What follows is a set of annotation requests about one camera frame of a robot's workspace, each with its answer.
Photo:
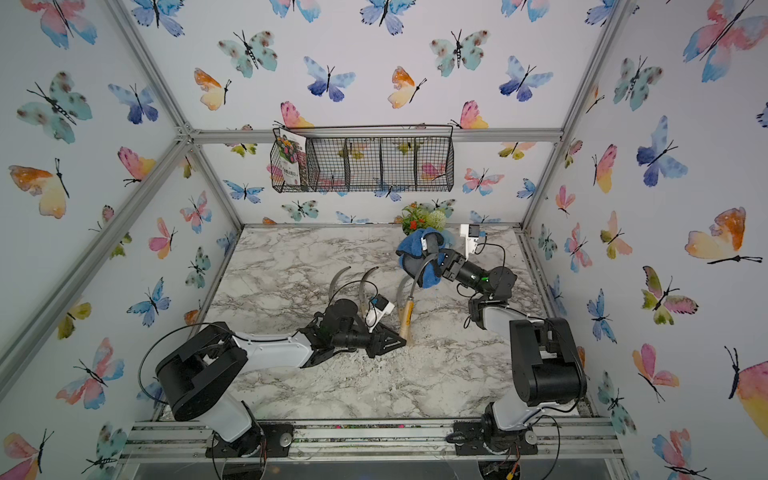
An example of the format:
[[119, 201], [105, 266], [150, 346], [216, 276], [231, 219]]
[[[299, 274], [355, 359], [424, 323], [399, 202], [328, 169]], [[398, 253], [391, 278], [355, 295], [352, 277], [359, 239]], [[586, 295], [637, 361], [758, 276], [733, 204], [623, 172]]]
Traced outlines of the blue grey rag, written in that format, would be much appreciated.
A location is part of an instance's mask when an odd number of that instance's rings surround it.
[[444, 235], [428, 227], [414, 230], [403, 239], [396, 255], [400, 267], [420, 288], [428, 289], [440, 283], [440, 265], [448, 250]]

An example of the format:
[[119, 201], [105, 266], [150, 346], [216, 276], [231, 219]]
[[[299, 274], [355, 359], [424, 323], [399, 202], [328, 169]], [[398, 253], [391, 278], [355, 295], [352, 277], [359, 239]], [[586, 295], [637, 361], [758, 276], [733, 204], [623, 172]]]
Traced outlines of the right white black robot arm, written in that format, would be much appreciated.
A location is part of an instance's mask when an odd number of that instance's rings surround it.
[[443, 235], [421, 229], [398, 245], [401, 268], [415, 288], [449, 280], [470, 289], [469, 321], [510, 347], [513, 387], [489, 403], [476, 436], [493, 453], [514, 451], [546, 411], [568, 411], [586, 395], [588, 380], [567, 320], [539, 318], [509, 305], [517, 275], [506, 265], [490, 270], [445, 246]]

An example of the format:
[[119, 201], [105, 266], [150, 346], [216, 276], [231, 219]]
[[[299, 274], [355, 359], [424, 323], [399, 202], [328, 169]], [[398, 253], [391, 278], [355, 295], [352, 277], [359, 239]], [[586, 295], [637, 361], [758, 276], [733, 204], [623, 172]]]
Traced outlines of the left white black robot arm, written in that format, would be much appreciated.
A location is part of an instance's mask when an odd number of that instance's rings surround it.
[[341, 299], [287, 335], [238, 333], [224, 322], [208, 322], [160, 360], [155, 375], [175, 420], [212, 430], [217, 445], [210, 457], [264, 457], [268, 433], [250, 407], [229, 393], [236, 379], [257, 370], [311, 368], [358, 350], [375, 359], [406, 345], [396, 330], [379, 321], [368, 325], [355, 302]]

